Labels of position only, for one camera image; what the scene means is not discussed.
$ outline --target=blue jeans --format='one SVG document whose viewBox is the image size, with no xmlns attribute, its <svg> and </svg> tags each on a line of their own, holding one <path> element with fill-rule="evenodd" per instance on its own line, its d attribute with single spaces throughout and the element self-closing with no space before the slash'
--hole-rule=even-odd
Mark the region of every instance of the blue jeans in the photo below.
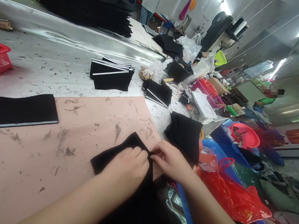
<svg viewBox="0 0 299 224">
<path fill-rule="evenodd" d="M 150 11 L 148 11 L 146 8 L 142 6 L 139 22 L 145 25 L 149 25 L 149 21 L 153 17 L 153 15 L 154 15 L 153 13 L 151 13 Z"/>
</svg>

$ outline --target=cardboard box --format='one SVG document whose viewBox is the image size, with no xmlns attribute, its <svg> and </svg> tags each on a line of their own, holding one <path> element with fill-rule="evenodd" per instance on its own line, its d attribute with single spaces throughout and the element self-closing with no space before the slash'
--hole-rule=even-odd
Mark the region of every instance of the cardboard box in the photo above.
<svg viewBox="0 0 299 224">
<path fill-rule="evenodd" d="M 217 78 L 210 78 L 209 82 L 215 87 L 218 94 L 229 93 L 229 91 L 222 85 L 222 83 Z"/>
</svg>

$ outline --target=red plastic bag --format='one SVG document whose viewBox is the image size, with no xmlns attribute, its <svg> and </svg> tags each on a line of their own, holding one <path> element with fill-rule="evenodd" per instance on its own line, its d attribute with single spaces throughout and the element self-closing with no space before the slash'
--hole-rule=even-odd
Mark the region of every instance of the red plastic bag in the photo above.
<svg viewBox="0 0 299 224">
<path fill-rule="evenodd" d="M 231 160 L 225 166 L 223 161 Z M 232 180 L 224 170 L 235 162 L 232 158 L 220 161 L 218 172 L 201 172 L 201 179 L 226 213 L 235 221 L 249 224 L 257 220 L 272 217 L 271 211 L 265 206 L 254 186 L 248 189 Z"/>
</svg>

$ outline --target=green cloth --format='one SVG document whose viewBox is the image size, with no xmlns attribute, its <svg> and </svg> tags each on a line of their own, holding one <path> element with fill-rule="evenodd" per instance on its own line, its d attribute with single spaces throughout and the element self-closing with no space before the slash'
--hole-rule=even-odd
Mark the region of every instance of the green cloth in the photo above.
<svg viewBox="0 0 299 224">
<path fill-rule="evenodd" d="M 259 180 L 269 200 L 281 211 L 294 212 L 299 214 L 299 205 L 294 199 L 289 198 L 271 183 Z"/>
<path fill-rule="evenodd" d="M 264 105 L 271 104 L 275 101 L 275 98 L 264 98 L 259 100 L 260 103 L 263 103 Z"/>
</svg>

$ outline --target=fluorescent light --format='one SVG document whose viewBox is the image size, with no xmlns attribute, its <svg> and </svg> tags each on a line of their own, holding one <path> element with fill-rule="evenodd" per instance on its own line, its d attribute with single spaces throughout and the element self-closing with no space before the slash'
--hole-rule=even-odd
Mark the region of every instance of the fluorescent light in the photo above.
<svg viewBox="0 0 299 224">
<path fill-rule="evenodd" d="M 231 15 L 230 8 L 227 5 L 227 1 L 223 1 L 222 4 L 220 5 L 221 11 L 225 11 L 225 13 L 229 16 Z"/>
<path fill-rule="evenodd" d="M 282 59 L 279 64 L 277 65 L 276 69 L 274 70 L 274 72 L 272 72 L 272 74 L 269 76 L 269 79 L 272 79 L 273 76 L 275 75 L 275 73 L 278 71 L 278 69 L 283 65 L 283 63 L 286 61 L 286 58 Z"/>
<path fill-rule="evenodd" d="M 289 110 L 289 111 L 286 111 L 286 112 L 282 112 L 283 114 L 288 114 L 288 113 L 292 113 L 292 112 L 295 112 L 295 111 L 298 111 L 299 109 L 295 109 L 295 110 Z"/>
</svg>

